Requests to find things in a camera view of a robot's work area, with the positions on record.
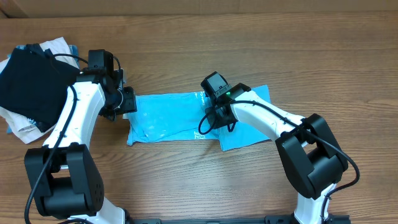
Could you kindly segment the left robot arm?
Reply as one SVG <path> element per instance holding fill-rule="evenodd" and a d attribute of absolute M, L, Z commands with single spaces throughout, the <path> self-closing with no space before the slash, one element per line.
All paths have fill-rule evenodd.
<path fill-rule="evenodd" d="M 135 112 L 132 87 L 124 86 L 122 69 L 113 74 L 82 72 L 67 88 L 61 115 L 42 147 L 28 149 L 24 165 L 31 192 L 24 209 L 30 223 L 34 203 L 43 217 L 61 223 L 132 223 L 128 211 L 104 195 L 104 183 L 90 154 L 90 141 L 99 116 L 115 119 Z"/>

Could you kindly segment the light blue printed t-shirt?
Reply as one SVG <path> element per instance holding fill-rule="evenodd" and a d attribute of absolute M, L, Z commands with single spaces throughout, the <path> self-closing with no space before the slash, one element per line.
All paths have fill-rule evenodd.
<path fill-rule="evenodd" d="M 224 126 L 206 135 L 198 132 L 205 109 L 211 106 L 204 92 L 167 93 L 136 97 L 137 111 L 124 114 L 130 122 L 127 145 L 136 142 L 218 140 L 222 151 L 250 146 L 269 138 L 241 122 L 232 132 Z"/>

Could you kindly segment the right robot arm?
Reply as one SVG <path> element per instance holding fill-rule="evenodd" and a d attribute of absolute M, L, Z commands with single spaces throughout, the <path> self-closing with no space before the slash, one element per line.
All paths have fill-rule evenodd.
<path fill-rule="evenodd" d="M 203 81 L 211 101 L 205 118 L 211 128 L 233 128 L 240 121 L 274 141 L 297 205 L 290 215 L 268 215 L 265 223 L 350 223 L 347 215 L 328 212 L 331 195 L 350 160 L 327 122 L 318 114 L 307 118 L 288 113 L 261 99 L 250 87 L 225 81 Z"/>

